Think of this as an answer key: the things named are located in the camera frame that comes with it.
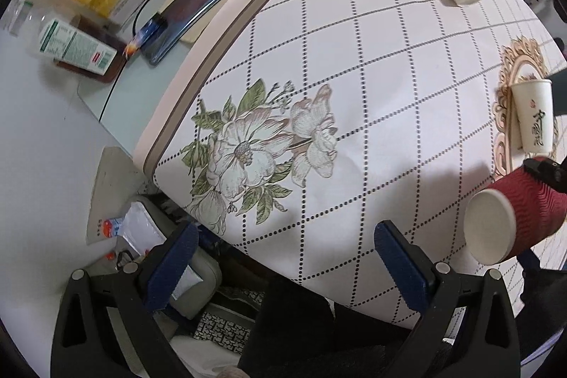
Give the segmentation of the red ribbed paper cup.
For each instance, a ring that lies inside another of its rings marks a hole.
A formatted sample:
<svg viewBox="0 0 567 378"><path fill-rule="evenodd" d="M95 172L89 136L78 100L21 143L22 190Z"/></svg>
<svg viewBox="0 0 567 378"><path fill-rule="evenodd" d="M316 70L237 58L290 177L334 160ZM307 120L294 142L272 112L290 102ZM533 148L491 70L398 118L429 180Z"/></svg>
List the red ribbed paper cup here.
<svg viewBox="0 0 567 378"><path fill-rule="evenodd" d="M472 256L490 266L555 234L565 219L566 195L520 167L469 200L463 233Z"/></svg>

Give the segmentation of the white cup with black calligraphy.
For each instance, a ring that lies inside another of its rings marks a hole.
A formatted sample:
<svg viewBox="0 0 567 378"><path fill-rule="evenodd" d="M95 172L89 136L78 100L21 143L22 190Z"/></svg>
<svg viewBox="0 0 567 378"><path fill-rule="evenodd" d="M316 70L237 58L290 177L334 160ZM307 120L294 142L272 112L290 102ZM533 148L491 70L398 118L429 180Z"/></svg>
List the white cup with black calligraphy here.
<svg viewBox="0 0 567 378"><path fill-rule="evenodd" d="M554 139L552 82L524 80L511 86L525 153L548 154Z"/></svg>

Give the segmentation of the floral checked tablecloth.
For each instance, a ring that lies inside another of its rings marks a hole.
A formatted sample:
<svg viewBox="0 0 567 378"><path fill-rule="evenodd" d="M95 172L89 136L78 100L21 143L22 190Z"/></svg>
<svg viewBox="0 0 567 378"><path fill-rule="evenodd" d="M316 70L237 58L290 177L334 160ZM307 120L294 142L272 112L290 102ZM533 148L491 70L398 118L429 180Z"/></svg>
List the floral checked tablecloth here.
<svg viewBox="0 0 567 378"><path fill-rule="evenodd" d="M524 0L229 0L166 88L135 164L255 261L411 327L375 225L480 272L466 205L524 157L509 84L564 64Z"/></svg>

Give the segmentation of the brown liquid bottle white label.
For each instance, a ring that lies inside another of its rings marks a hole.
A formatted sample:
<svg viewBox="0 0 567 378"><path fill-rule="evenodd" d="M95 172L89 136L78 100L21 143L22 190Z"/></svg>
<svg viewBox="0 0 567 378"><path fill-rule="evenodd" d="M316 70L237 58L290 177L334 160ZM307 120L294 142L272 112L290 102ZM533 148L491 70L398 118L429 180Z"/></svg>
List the brown liquid bottle white label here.
<svg viewBox="0 0 567 378"><path fill-rule="evenodd" d="M55 11L42 13L31 38L37 57L103 84L111 83L127 63L126 44L82 15L68 19Z"/></svg>

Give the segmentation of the purple smartphone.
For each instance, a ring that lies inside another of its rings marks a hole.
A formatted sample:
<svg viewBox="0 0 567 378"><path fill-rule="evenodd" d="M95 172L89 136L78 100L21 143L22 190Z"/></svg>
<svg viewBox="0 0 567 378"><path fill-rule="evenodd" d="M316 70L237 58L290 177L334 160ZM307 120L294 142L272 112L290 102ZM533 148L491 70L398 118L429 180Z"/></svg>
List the purple smartphone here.
<svg viewBox="0 0 567 378"><path fill-rule="evenodd" d="M141 54L152 66L157 66L181 38L222 0L173 0L160 12L167 20L166 29Z"/></svg>

